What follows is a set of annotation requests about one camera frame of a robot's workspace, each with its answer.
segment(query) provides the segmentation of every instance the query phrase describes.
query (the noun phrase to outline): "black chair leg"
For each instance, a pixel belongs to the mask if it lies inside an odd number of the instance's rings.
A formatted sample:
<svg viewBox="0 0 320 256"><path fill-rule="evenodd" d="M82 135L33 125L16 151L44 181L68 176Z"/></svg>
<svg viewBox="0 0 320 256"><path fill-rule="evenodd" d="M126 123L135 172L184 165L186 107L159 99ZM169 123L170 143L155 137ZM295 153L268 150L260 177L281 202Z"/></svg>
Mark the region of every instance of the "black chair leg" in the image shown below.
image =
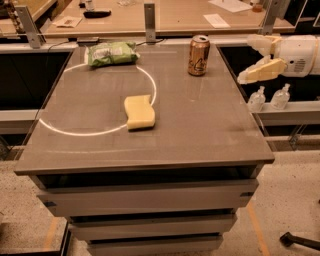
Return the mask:
<svg viewBox="0 0 320 256"><path fill-rule="evenodd" d="M300 244L300 245L320 251L320 242L309 240L309 239L298 237L298 236L293 236L290 234L290 232L287 232L283 236L281 236L280 241L286 247L289 247L292 244Z"/></svg>

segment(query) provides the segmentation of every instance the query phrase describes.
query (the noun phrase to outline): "gray table top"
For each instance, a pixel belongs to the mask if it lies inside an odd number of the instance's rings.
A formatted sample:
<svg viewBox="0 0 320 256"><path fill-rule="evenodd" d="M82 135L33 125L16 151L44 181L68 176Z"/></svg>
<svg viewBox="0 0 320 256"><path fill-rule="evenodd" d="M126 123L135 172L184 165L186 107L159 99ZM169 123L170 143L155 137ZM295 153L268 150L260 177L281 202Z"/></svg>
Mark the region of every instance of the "gray table top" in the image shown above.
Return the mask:
<svg viewBox="0 0 320 256"><path fill-rule="evenodd" d="M214 44L188 74L189 45L138 46L136 65L92 69L76 49L17 164L18 175L234 166L274 160ZM128 132L126 96L151 94L156 124Z"/></svg>

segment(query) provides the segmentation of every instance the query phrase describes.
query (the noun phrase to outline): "can lid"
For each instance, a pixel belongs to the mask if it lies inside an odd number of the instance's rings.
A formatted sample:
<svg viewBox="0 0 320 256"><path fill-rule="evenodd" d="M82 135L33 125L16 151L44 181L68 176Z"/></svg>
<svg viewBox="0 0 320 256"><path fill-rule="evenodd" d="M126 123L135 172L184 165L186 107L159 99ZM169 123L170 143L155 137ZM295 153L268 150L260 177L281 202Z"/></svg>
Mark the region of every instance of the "can lid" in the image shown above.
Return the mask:
<svg viewBox="0 0 320 256"><path fill-rule="evenodd" d="M193 38L193 41L197 42L197 43L206 43L209 42L209 38L205 35L196 35Z"/></svg>

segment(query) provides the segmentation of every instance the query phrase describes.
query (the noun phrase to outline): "drawer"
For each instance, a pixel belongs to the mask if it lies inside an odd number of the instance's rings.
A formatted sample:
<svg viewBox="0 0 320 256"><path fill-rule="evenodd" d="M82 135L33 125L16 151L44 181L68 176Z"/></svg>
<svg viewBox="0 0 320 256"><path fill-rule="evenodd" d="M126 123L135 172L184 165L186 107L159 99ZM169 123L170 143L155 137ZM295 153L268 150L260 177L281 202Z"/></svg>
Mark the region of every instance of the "drawer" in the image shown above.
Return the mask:
<svg viewBox="0 0 320 256"><path fill-rule="evenodd" d="M173 218L126 219L118 221L75 223L69 230L78 240L105 240L163 237L185 234L209 234L229 231L235 214L180 216Z"/></svg>
<svg viewBox="0 0 320 256"><path fill-rule="evenodd" d="M238 208L258 186L255 179L50 189L38 195L56 217Z"/></svg>
<svg viewBox="0 0 320 256"><path fill-rule="evenodd" d="M209 251L218 249L221 236L176 238L137 242L90 244L88 251L94 256L136 256L174 252Z"/></svg>

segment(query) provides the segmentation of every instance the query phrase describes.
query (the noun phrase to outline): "green bag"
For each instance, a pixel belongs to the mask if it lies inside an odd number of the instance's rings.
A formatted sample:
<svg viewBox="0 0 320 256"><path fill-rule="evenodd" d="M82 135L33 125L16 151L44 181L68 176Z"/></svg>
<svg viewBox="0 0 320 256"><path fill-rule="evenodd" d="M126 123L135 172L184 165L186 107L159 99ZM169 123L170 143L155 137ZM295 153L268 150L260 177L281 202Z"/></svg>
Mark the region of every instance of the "green bag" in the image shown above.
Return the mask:
<svg viewBox="0 0 320 256"><path fill-rule="evenodd" d="M140 55L135 52L134 42L101 43L87 48L86 63L91 67L101 67L135 62Z"/></svg>

